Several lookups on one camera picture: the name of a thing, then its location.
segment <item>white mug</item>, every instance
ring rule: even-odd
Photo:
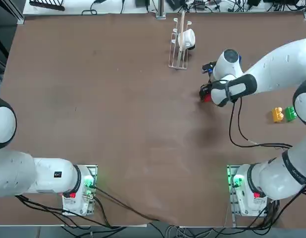
[[[184,31],[183,33],[184,39],[183,39],[183,47],[185,49],[188,49],[190,47],[193,47],[195,45],[195,33],[192,29],[188,29]],[[178,44],[181,45],[181,33],[178,34]]]

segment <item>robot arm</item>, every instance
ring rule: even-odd
[[[299,85],[293,96],[298,117],[306,125],[306,39],[283,45],[268,53],[245,73],[239,56],[225,50],[210,76],[211,98],[220,107],[250,94]],[[287,198],[306,184],[306,138],[265,163],[241,165],[234,185],[241,214],[257,216],[266,199]]]
[[[96,181],[87,166],[60,158],[33,158],[4,148],[16,133],[16,122],[12,107],[0,99],[0,197],[62,193],[64,210],[80,215],[93,211],[92,191],[85,185]]]

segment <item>yellow block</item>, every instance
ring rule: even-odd
[[[284,115],[282,114],[283,109],[278,107],[274,108],[272,110],[272,115],[273,115],[273,121],[274,122],[280,122],[284,118]]]

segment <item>brown table surface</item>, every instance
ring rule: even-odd
[[[174,16],[41,17],[18,26],[0,94],[18,118],[9,148],[98,164],[98,186],[140,212],[175,225],[220,227],[229,195],[226,165],[263,162],[281,150],[230,143],[232,105],[200,104],[199,87],[208,81],[200,68],[233,48],[246,70],[276,47],[306,38],[306,22],[302,14],[187,14],[197,43],[188,69],[176,71],[168,68]],[[244,134],[256,142],[299,142],[306,127],[298,119],[273,124],[269,114],[290,106],[294,90],[245,97]],[[236,121],[233,136],[245,143]],[[60,206],[56,195],[30,197]],[[147,222],[102,200],[112,224]],[[102,221],[99,209],[93,218]],[[16,198],[0,198],[0,225],[44,224],[60,222]],[[306,228],[305,196],[277,226]]]

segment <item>red object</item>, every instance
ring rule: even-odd
[[[207,94],[204,98],[204,102],[211,102],[211,94]]]

